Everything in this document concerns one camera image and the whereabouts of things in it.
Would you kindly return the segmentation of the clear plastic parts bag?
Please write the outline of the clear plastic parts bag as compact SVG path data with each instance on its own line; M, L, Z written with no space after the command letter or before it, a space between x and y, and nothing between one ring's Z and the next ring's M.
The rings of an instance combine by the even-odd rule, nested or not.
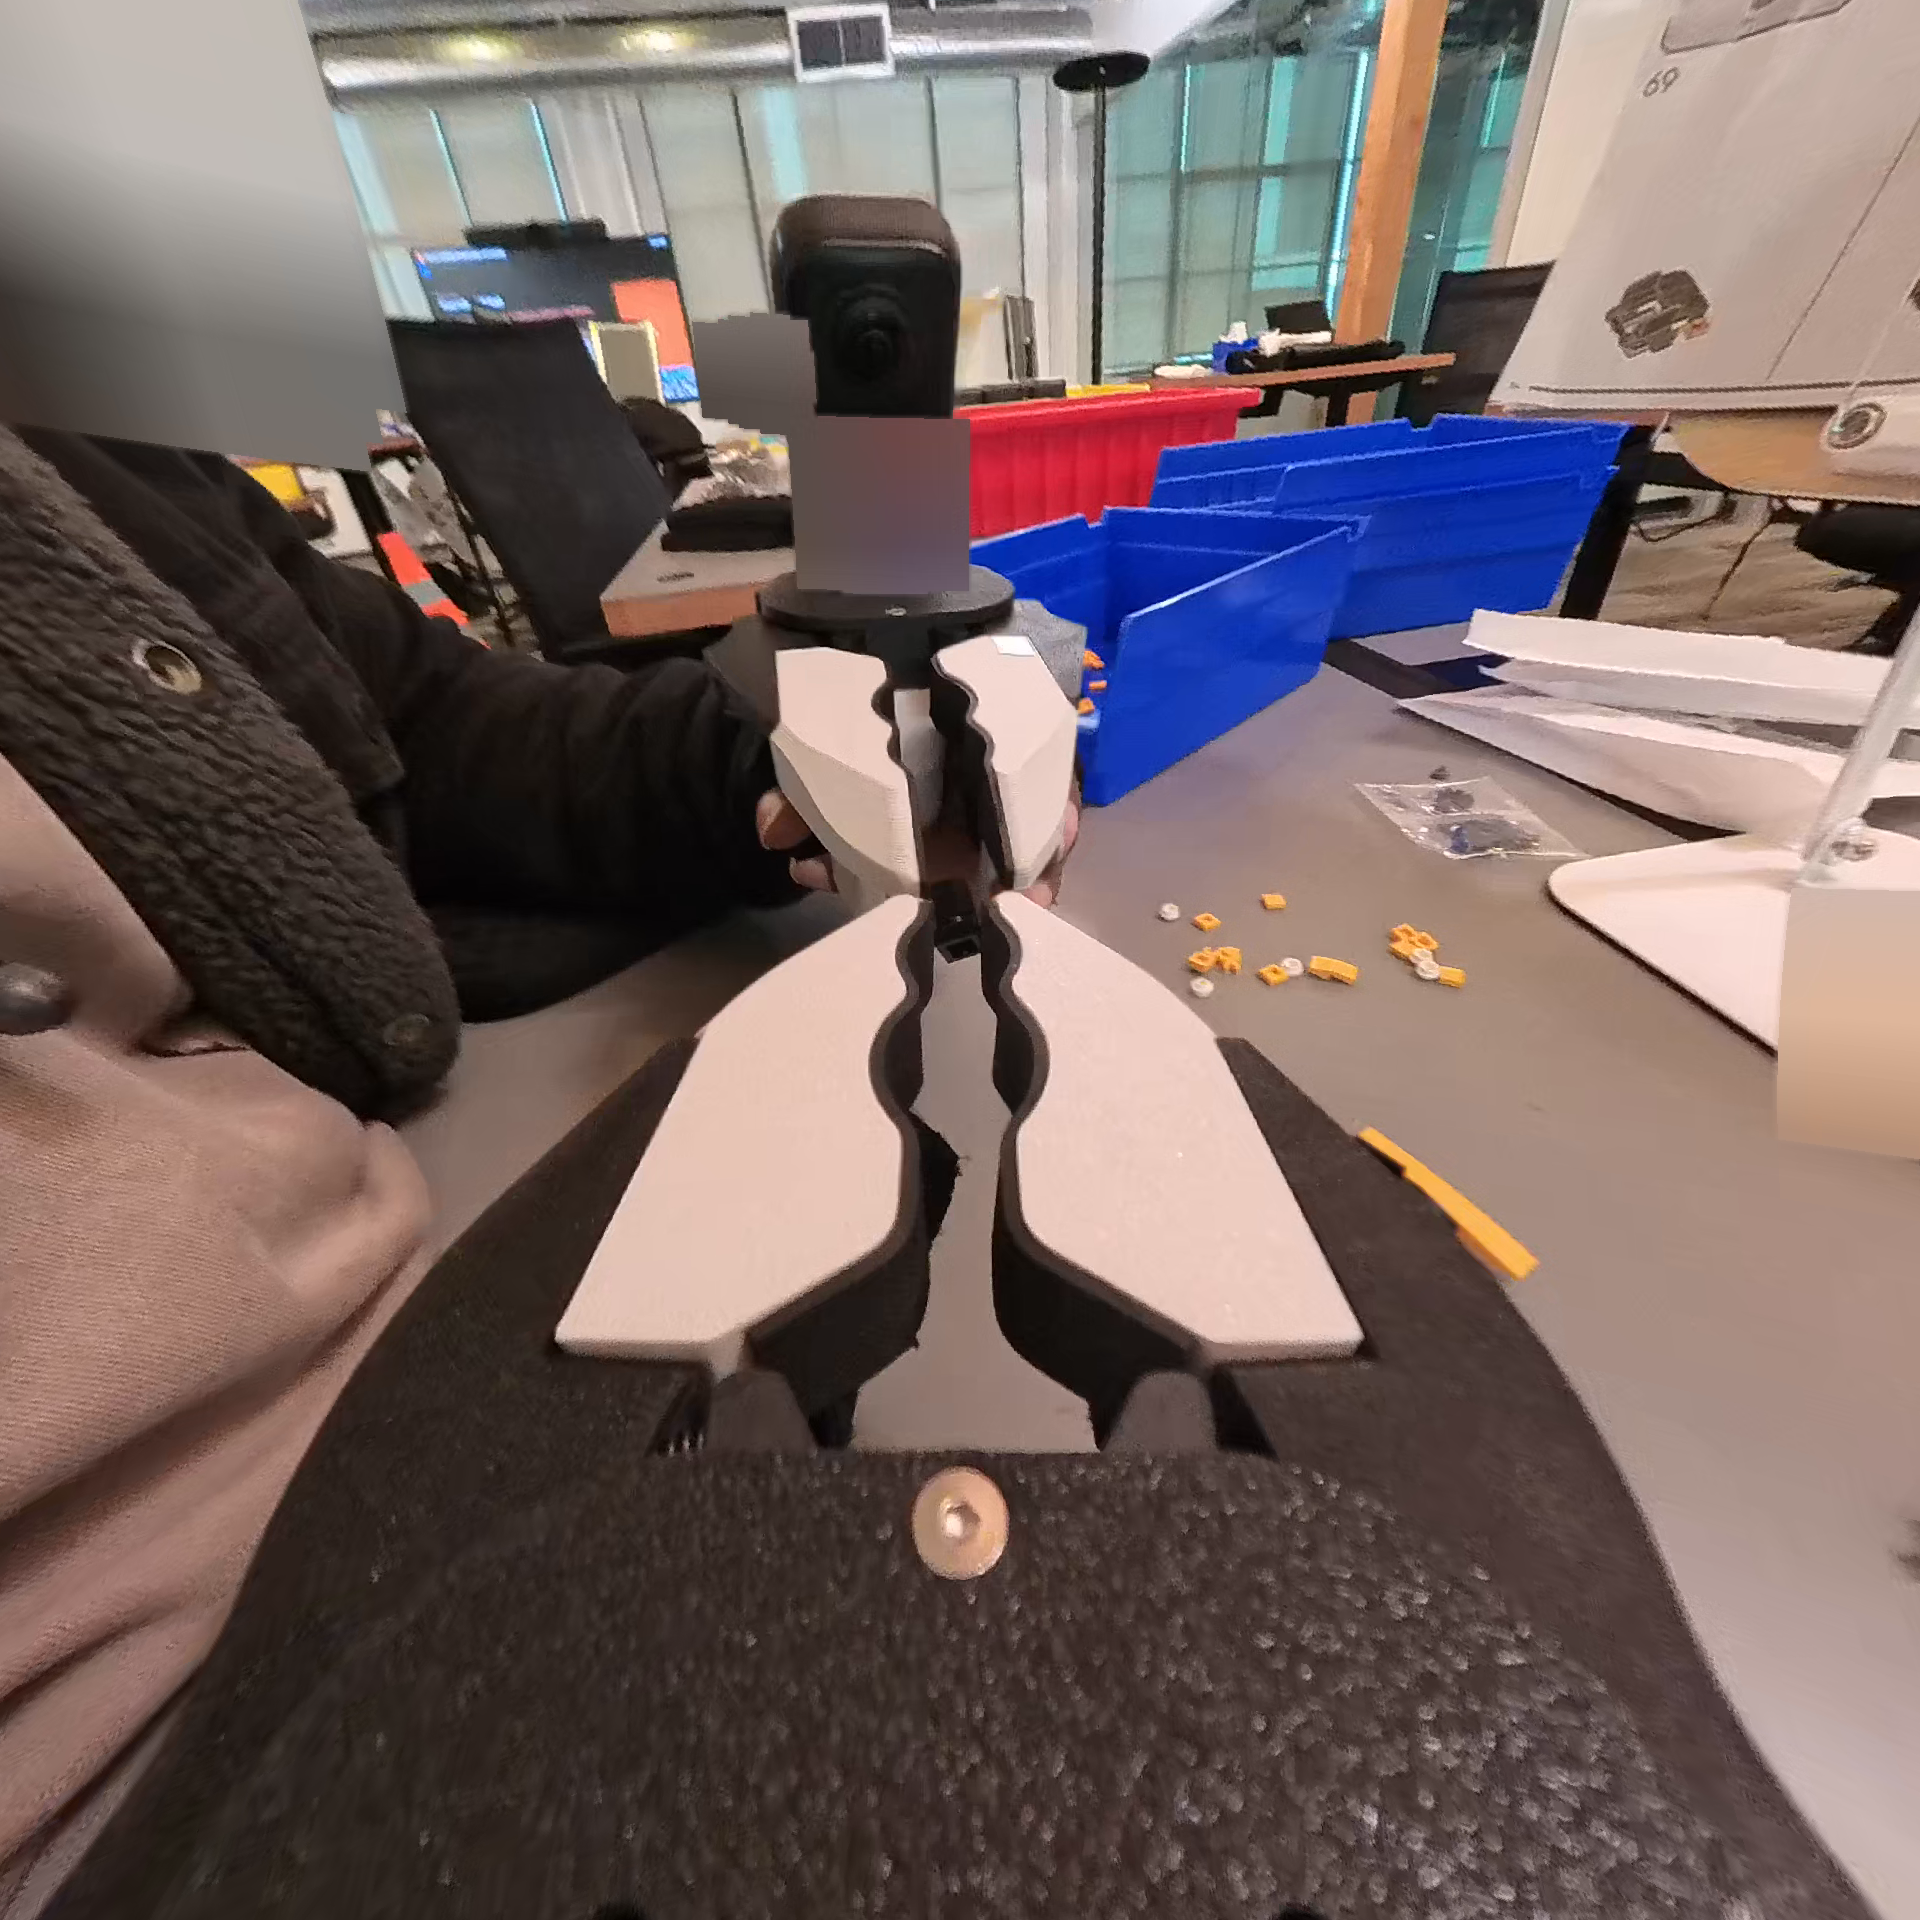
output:
M1489 777L1356 784L1356 795L1405 838L1442 859L1579 859L1564 832Z

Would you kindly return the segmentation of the orange traffic cone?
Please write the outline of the orange traffic cone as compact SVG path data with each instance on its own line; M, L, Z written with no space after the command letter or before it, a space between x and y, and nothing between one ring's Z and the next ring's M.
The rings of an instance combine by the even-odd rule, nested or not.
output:
M490 629L473 623L473 617L457 603L457 599L421 561L400 531L373 535L373 551L391 588L400 590L421 613L441 617L475 641L482 651L492 651Z

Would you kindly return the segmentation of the red plastic bin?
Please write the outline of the red plastic bin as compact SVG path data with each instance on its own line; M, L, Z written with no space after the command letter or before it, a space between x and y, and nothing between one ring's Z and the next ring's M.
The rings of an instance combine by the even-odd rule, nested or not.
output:
M1146 506L1158 455L1231 440L1255 389L1142 389L963 408L973 462L973 538Z

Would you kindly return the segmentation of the blue plastic bin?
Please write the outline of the blue plastic bin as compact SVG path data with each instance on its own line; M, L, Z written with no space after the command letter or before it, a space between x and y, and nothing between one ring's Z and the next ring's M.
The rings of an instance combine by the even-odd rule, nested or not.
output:
M973 541L973 561L1084 629L1109 668L1076 731L1084 804L1117 804L1306 686L1333 641L1356 519L1112 506Z
M1428 425L1405 417L1309 428L1293 435L1231 439L1205 444L1180 444L1158 455L1157 485L1234 475L1257 466L1295 466L1351 462L1388 451L1442 451L1442 449L1496 449L1496 444L1547 444L1566 440L1579 462L1614 463L1622 422L1594 417L1489 417L1489 415L1437 415Z
M1157 509L1356 519L1356 561L1333 641L1453 627L1475 611L1540 611L1616 475L1588 435L1398 444L1309 463L1158 472Z

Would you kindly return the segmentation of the ceiling air vent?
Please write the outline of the ceiling air vent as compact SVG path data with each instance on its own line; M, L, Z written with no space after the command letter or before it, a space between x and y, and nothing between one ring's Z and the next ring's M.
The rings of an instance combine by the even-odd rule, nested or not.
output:
M892 80L892 14L884 4L786 8L793 81Z

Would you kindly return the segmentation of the wood-edged grey table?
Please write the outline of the wood-edged grey table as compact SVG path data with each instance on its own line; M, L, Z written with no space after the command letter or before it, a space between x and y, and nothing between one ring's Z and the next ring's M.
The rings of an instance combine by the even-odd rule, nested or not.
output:
M793 571L790 549L666 549L666 527L600 590L603 627L614 641L654 641L732 627L757 611L757 596Z

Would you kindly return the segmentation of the large display monitor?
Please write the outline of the large display monitor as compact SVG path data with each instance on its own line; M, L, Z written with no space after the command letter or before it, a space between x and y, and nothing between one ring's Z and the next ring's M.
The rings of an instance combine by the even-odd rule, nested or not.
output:
M612 236L577 253L411 248L427 309L444 325L651 319L664 402L696 405L692 329L666 232Z

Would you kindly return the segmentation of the beige sweatshirt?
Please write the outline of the beige sweatshirt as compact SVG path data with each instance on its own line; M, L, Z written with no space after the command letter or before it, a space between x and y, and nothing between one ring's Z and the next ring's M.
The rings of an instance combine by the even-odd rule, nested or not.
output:
M199 1018L4 763L4 1907L71 1867L202 1668L300 1456L425 1277L391 1133Z

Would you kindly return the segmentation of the lego instruction booklet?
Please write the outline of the lego instruction booklet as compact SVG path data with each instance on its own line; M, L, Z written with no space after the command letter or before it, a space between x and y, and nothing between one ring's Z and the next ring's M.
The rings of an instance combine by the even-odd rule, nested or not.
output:
M1917 439L1917 4L1667 4L1500 386Z

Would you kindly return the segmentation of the black mesh office chair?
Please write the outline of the black mesh office chair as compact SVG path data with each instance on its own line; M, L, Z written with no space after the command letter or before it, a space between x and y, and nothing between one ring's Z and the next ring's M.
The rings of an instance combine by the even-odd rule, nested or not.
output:
M498 561L548 659L612 659L603 590L669 489L573 319L390 319L400 415Z

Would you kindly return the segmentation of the long wooden desk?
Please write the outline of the long wooden desk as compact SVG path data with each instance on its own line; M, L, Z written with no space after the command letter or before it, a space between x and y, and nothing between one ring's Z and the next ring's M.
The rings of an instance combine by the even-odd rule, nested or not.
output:
M1451 374L1455 353L1398 353L1398 357L1376 357L1376 358L1338 358L1327 365L1285 365L1268 374L1171 374L1151 375L1151 392L1176 392L1176 394L1199 394L1216 389L1243 389L1243 392L1306 392L1327 402L1327 425L1350 425L1350 408L1358 394L1377 394L1406 381L1421 381L1428 375Z

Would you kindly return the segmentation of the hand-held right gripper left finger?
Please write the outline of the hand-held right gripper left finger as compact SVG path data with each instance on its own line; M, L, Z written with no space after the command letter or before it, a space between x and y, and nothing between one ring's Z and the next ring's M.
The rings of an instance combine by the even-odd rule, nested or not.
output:
M785 1380L819 1444L918 1349L957 1149L918 1116L935 909L892 898L692 1041L566 1302L572 1360Z

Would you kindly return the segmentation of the black desk chair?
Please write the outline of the black desk chair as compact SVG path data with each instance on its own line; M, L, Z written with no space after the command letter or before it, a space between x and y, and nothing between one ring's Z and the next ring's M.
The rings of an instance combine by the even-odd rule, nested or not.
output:
M1441 415L1481 415L1547 279L1552 264L1442 270L1421 353L1453 358L1400 389L1398 417L1430 425Z

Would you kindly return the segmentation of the black floor lamp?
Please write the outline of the black floor lamp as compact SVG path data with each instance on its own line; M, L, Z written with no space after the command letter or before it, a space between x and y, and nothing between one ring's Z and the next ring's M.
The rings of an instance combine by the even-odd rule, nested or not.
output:
M1105 380L1107 358L1107 150L1112 95L1141 86L1150 57L1135 49L1084 51L1052 72L1053 93L1090 104L1090 386Z

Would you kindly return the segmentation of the black fleece jacket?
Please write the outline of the black fleece jacket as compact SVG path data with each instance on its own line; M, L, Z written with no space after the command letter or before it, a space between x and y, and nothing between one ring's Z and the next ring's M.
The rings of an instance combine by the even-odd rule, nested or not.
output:
M396 857L247 663L14 428L4 756L204 1030L361 1116L437 1091L460 1004Z

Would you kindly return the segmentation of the white papers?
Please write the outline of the white papers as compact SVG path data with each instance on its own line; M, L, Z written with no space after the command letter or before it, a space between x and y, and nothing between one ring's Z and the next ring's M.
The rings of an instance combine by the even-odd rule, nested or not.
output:
M1893 668L1772 638L1672 633L1504 611L1475 611L1466 644L1496 657L1493 681L1525 691L1762 726L1853 727Z

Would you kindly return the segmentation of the wooden post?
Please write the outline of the wooden post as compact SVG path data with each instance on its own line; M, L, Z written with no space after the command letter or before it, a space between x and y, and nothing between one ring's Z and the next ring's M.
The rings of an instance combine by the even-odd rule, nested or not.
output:
M1338 283L1335 342L1384 339L1410 236L1451 4L1384 4L1358 183Z

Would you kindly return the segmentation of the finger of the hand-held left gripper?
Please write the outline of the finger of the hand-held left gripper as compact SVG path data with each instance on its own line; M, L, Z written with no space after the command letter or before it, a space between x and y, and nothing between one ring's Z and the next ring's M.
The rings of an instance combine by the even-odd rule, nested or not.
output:
M942 817L997 892L1033 892L1063 851L1076 708L1027 638L935 654Z
M925 835L940 817L940 736L925 690L895 690L874 657L790 648L773 659L770 756L780 795L854 912L921 898Z

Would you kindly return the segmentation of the orange black lego subassembly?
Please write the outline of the orange black lego subassembly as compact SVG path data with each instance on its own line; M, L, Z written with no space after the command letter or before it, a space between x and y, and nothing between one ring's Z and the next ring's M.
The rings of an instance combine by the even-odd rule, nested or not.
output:
M1507 1236L1489 1211L1466 1200L1453 1181L1437 1177L1428 1164L1410 1156L1400 1142L1376 1128L1361 1128L1356 1140L1393 1168L1405 1187L1416 1190L1434 1211L1453 1226L1453 1237L1496 1277L1521 1282L1537 1269L1537 1253Z

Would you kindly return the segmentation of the scattered small lego pieces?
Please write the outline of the scattered small lego pieces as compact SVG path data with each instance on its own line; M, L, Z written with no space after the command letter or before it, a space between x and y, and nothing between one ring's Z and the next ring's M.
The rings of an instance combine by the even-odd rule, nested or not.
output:
M1255 953L1227 940L1231 923L1209 912L1186 912L1176 900L1157 900L1151 921L1181 930L1194 944L1181 953L1180 968L1194 998L1209 998L1221 980L1255 980L1264 991L1281 991L1293 980L1312 980L1320 986L1358 986L1361 968L1344 953ZM1453 962L1434 930L1416 921L1393 921L1382 934L1390 968L1410 980L1437 991L1458 994L1469 986L1469 972Z

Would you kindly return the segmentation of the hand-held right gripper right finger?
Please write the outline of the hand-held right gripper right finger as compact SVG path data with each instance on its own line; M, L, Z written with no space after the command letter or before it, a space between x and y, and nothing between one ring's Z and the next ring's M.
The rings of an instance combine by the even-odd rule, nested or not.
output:
M1361 1324L1211 1025L1022 896L990 906L1009 1112L991 1302L1109 1439L1142 1377L1350 1362Z

